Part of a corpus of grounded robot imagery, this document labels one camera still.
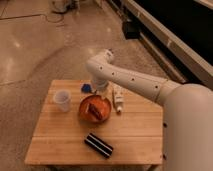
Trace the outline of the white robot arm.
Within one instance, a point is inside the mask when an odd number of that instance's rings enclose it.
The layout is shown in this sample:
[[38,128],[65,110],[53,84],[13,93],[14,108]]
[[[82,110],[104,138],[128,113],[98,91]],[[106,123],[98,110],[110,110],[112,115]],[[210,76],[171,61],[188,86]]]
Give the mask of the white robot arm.
[[93,87],[103,91],[113,82],[163,107],[163,171],[213,171],[213,90],[120,68],[113,62],[108,49],[87,60]]

